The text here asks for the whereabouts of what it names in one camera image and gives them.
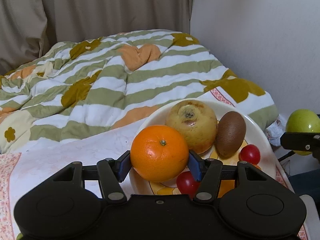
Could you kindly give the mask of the red cherry tomato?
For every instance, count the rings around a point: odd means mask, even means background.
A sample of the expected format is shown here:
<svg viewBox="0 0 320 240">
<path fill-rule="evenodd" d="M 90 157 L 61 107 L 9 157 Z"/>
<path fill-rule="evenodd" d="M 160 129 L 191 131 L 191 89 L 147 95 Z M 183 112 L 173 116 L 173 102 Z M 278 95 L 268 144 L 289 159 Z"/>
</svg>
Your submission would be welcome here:
<svg viewBox="0 0 320 240">
<path fill-rule="evenodd" d="M 241 161 L 247 161 L 253 165 L 258 165 L 260 162 L 260 151 L 257 146 L 249 144 L 243 147 L 239 153 Z"/>
<path fill-rule="evenodd" d="M 193 199 L 198 192 L 200 182 L 193 178 L 190 171 L 185 171 L 177 176 L 176 185 L 181 194 L 187 194 L 190 199 Z"/>
</svg>

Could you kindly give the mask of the large orange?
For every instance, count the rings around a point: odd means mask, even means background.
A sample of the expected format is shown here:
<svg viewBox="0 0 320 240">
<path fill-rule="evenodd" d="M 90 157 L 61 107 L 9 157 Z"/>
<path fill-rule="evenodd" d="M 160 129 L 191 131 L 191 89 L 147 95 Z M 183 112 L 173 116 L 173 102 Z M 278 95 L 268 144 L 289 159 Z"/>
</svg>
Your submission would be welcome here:
<svg viewBox="0 0 320 240">
<path fill-rule="evenodd" d="M 135 136 L 130 160 L 143 179 L 161 183 L 175 178 L 186 168 L 189 148 L 185 138 L 176 129 L 152 125 Z"/>
</svg>

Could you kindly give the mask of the beige curtain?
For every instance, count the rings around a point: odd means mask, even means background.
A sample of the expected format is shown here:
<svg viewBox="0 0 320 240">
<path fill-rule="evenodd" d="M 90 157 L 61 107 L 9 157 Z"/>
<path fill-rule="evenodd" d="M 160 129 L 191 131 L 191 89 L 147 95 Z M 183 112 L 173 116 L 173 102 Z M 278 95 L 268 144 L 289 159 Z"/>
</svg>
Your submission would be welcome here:
<svg viewBox="0 0 320 240">
<path fill-rule="evenodd" d="M 1 73 L 43 56 L 60 41 L 120 32 L 189 32 L 192 0 L 1 0 Z"/>
</svg>

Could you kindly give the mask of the white crumpled plastic bag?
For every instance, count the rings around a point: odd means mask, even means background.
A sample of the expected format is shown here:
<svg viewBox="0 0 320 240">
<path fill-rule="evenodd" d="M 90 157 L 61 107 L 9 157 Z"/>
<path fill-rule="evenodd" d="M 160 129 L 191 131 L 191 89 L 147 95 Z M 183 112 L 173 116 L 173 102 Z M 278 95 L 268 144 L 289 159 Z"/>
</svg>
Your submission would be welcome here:
<svg viewBox="0 0 320 240">
<path fill-rule="evenodd" d="M 264 131 L 269 143 L 276 147 L 281 146 L 280 137 L 284 134 L 284 132 L 285 124 L 283 124 L 279 119 L 270 124 L 270 126 L 268 126 Z"/>
</svg>

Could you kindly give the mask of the pink floral towel cloth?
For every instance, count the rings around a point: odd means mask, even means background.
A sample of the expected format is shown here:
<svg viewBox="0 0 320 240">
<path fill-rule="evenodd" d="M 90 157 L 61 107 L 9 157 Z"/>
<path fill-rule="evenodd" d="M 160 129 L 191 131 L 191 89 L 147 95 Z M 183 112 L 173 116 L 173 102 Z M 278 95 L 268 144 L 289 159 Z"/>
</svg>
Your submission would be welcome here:
<svg viewBox="0 0 320 240">
<path fill-rule="evenodd" d="M 39 183 L 73 161 L 95 165 L 107 157 L 116 159 L 131 147 L 145 120 L 133 122 L 83 140 L 53 147 L 34 145 L 1 155 L 1 239 L 16 239 L 20 233 L 14 220 L 16 202 Z"/>
</svg>

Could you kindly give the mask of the green striped floral quilt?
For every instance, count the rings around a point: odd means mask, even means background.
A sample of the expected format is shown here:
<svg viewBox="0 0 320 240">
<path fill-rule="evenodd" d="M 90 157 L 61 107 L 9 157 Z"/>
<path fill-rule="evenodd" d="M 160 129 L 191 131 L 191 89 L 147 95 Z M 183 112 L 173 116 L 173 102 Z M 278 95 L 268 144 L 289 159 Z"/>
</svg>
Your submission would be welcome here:
<svg viewBox="0 0 320 240">
<path fill-rule="evenodd" d="M 141 30 L 59 42 L 1 76 L 1 153 L 85 139 L 202 96 L 236 107 L 262 129 L 278 117 L 268 92 L 189 34 Z"/>
</svg>

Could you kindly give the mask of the green apple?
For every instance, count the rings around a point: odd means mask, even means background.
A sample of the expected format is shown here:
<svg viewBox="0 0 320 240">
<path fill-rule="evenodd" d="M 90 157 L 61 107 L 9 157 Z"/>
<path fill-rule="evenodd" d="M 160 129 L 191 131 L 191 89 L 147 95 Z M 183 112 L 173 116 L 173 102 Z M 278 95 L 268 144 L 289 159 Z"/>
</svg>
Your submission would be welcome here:
<svg viewBox="0 0 320 240">
<path fill-rule="evenodd" d="M 298 109 L 289 116 L 286 132 L 319 134 L 319 116 L 311 110 Z"/>
</svg>

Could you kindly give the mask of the red cherry tomato right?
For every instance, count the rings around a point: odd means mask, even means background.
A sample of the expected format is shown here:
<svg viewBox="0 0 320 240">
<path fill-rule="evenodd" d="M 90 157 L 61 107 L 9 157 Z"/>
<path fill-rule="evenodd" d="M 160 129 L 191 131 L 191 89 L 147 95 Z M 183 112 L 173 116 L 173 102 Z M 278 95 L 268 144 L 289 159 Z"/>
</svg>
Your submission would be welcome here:
<svg viewBox="0 0 320 240">
<path fill-rule="evenodd" d="M 239 153 L 241 161 L 247 161 L 253 165 L 258 165 L 260 162 L 260 151 L 257 146 L 249 144 L 243 147 Z"/>
</svg>

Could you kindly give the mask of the brown kiwi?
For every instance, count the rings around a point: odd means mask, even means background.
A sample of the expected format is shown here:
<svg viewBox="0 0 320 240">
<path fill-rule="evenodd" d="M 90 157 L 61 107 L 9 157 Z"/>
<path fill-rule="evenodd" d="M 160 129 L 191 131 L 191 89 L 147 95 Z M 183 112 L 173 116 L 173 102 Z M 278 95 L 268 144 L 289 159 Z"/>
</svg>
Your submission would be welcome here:
<svg viewBox="0 0 320 240">
<path fill-rule="evenodd" d="M 246 123 L 242 115 L 227 112 L 218 123 L 215 148 L 222 159 L 236 154 L 246 135 Z"/>
</svg>

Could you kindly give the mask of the white oval fruit bowl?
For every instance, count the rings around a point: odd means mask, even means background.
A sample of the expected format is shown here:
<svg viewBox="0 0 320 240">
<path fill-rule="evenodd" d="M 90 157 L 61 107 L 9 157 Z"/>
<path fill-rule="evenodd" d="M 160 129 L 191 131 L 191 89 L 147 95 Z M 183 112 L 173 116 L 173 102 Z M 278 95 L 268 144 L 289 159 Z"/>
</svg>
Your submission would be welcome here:
<svg viewBox="0 0 320 240">
<path fill-rule="evenodd" d="M 216 114 L 218 120 L 220 120 L 227 112 L 241 111 L 237 110 L 235 107 L 228 105 L 223 102 L 218 102 L 209 99 L 202 99 L 202 102 L 207 104 Z M 152 113 L 140 126 L 139 130 L 150 126 L 150 125 L 163 125 L 167 114 L 170 112 L 171 108 L 179 103 L 179 101 L 171 102 L 157 111 Z M 260 127 L 247 115 L 242 113 L 242 117 L 246 122 L 246 135 L 242 147 L 247 144 L 253 144 L 259 148 L 260 151 L 260 161 L 258 166 L 263 172 L 268 174 L 273 179 L 276 177 L 276 161 L 274 160 L 274 153 L 268 142 L 267 137 Z M 130 182 L 133 187 L 134 193 L 136 194 L 149 194 L 149 195 L 169 195 L 169 194 L 180 194 L 179 189 L 176 186 L 176 179 L 166 181 L 165 183 L 153 183 L 144 180 L 134 169 L 129 172 Z"/>
</svg>

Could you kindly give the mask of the red cherry tomato left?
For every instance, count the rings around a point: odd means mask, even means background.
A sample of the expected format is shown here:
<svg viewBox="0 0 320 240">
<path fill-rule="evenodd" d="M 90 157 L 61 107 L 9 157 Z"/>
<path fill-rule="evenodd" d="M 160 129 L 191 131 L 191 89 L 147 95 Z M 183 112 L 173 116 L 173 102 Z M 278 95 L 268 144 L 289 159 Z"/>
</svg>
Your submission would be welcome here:
<svg viewBox="0 0 320 240">
<path fill-rule="evenodd" d="M 200 182 L 193 178 L 190 171 L 185 171 L 177 176 L 176 185 L 181 194 L 187 194 L 190 199 L 193 199 L 198 192 Z"/>
</svg>

